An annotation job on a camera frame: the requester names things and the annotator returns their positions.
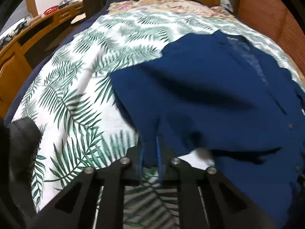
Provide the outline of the wooden louvered wardrobe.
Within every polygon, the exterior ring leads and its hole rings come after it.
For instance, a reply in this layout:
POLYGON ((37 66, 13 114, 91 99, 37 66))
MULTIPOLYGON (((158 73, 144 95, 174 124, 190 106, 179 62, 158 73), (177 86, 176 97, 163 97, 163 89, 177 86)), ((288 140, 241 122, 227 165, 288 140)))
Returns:
POLYGON ((280 0, 236 0, 235 5, 243 22, 275 41, 304 73, 304 33, 280 0))

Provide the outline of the long wooden desk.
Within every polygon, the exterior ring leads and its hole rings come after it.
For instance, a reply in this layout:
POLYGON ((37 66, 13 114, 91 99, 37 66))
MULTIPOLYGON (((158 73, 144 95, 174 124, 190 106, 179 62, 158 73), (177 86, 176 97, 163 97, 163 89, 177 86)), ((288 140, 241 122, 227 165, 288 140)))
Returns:
POLYGON ((82 2, 75 2, 33 21, 1 50, 1 118, 4 118, 23 83, 35 68, 26 58, 30 51, 38 56, 41 40, 53 30, 81 13, 82 2))

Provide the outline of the navy blue jacket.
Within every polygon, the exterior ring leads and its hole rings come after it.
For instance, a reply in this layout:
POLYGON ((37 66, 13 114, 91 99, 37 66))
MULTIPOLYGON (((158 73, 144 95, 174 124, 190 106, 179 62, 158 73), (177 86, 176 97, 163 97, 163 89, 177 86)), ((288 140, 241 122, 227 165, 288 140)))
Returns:
POLYGON ((187 34, 111 83, 141 166, 160 167, 161 143, 178 156, 206 148, 278 228, 304 228, 304 92, 271 55, 241 35, 187 34))

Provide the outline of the palm leaf print bedsheet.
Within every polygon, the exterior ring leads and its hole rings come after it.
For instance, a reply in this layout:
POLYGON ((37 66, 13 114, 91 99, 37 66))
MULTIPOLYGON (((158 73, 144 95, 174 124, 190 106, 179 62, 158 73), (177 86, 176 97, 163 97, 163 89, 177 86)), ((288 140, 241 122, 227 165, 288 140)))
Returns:
POLYGON ((153 60, 187 33, 244 36, 301 82, 273 40, 227 15, 212 18, 141 8, 101 15, 76 33, 26 83, 14 120, 32 119, 42 138, 30 165, 30 201, 41 210, 85 167, 105 168, 138 139, 114 104, 110 73, 153 60))

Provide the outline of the floral blanket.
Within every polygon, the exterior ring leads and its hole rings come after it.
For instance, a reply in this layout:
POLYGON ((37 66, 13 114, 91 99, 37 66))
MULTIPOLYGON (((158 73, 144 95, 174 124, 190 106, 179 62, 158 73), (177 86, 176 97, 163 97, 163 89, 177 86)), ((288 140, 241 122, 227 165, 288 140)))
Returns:
POLYGON ((137 10, 169 11, 176 14, 194 14, 203 18, 217 18, 222 20, 237 21, 236 17, 222 6, 202 5, 198 2, 187 0, 139 0, 112 2, 108 8, 110 14, 132 12, 137 10))

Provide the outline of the red bowl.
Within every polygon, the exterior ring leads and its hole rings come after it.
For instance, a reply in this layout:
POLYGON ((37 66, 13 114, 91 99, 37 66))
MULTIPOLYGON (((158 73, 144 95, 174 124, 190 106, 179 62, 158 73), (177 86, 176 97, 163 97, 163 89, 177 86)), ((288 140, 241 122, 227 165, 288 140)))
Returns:
POLYGON ((52 6, 52 7, 48 8, 43 14, 44 15, 50 15, 50 14, 58 11, 58 7, 59 7, 58 5, 52 6))

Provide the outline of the dark brown chair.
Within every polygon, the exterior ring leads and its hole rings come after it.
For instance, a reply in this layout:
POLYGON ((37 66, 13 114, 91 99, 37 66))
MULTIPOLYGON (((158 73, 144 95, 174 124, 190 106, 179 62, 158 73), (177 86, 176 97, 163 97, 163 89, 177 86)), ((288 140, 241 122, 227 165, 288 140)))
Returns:
POLYGON ((102 10, 104 0, 83 0, 83 8, 81 14, 77 15, 72 21, 71 25, 78 24, 83 20, 90 19, 93 15, 102 10))

